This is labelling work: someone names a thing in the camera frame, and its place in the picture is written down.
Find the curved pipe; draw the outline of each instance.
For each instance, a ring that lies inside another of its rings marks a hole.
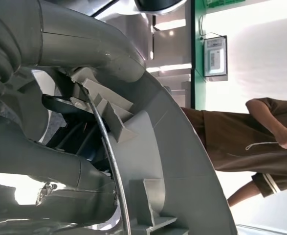
[[[9,46],[13,39],[24,66],[88,66],[126,82],[137,81],[146,67],[122,32],[49,2],[0,0],[0,24],[0,29],[9,29],[3,35],[10,34],[2,44],[14,48]]]

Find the metal wire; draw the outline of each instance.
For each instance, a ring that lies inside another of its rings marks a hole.
[[[107,156],[109,157],[109,165],[111,166],[111,170],[113,175],[115,184],[116,186],[116,191],[119,200],[120,210],[122,213],[122,224],[124,227],[124,234],[131,235],[131,223],[128,216],[128,209],[127,208],[126,197],[125,195],[124,187],[122,186],[122,177],[120,176],[119,170],[118,168],[116,158],[115,157],[115,153],[109,139],[109,135],[107,134],[104,123],[103,122],[100,113],[97,111],[93,99],[84,86],[81,84],[79,85],[80,89],[88,98],[88,103],[90,105],[97,125],[99,125],[100,127]]]

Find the drawstring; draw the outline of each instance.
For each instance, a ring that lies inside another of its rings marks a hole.
[[[246,151],[248,151],[249,149],[251,149],[251,147],[254,146],[254,145],[260,145],[260,144],[271,144],[271,143],[278,143],[278,142],[260,142],[260,143],[252,143],[252,144],[250,144],[248,146],[247,146],[245,148]]]

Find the person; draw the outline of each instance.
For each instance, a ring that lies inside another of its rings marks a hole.
[[[249,114],[182,108],[215,170],[256,172],[228,199],[230,207],[287,189],[287,101],[252,99]]]

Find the brown shorts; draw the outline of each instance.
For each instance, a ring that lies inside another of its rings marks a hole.
[[[188,108],[181,109],[186,114],[189,121],[191,122],[205,148],[206,148],[205,128],[204,126],[203,112]]]

